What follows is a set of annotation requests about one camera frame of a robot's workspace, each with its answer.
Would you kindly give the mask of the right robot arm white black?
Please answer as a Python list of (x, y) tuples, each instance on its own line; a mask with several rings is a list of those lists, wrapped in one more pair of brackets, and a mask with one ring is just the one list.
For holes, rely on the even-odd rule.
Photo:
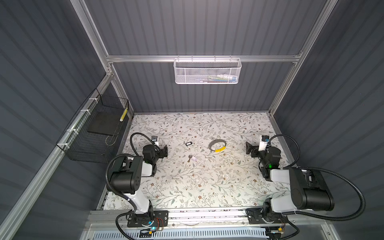
[(318, 170), (280, 169), (281, 150), (271, 147), (267, 140), (258, 146), (246, 142), (246, 154), (259, 159), (259, 170), (267, 182), (290, 185), (287, 196), (267, 198), (256, 210), (256, 220), (272, 224), (282, 220), (282, 213), (312, 210), (331, 211), (335, 203), (327, 184)]

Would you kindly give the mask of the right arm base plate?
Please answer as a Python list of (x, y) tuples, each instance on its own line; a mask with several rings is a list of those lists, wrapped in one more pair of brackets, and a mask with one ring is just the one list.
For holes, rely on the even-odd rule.
[(287, 221), (280, 213), (263, 208), (249, 208), (245, 210), (250, 224), (283, 224)]

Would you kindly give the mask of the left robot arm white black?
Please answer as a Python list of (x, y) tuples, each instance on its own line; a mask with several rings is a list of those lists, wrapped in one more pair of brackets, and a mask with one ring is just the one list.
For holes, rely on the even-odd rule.
[(157, 171), (157, 161), (167, 156), (168, 146), (158, 149), (157, 145), (144, 146), (141, 156), (115, 156), (108, 163), (105, 173), (107, 190), (132, 205), (130, 214), (154, 217), (153, 205), (140, 189), (141, 180), (142, 177), (153, 177)]

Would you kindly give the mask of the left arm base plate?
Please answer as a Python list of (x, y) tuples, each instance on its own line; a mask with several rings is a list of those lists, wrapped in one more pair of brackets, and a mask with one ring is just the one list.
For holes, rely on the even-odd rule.
[(166, 227), (168, 225), (169, 211), (154, 211), (141, 215), (128, 215), (127, 227), (140, 228), (140, 227)]

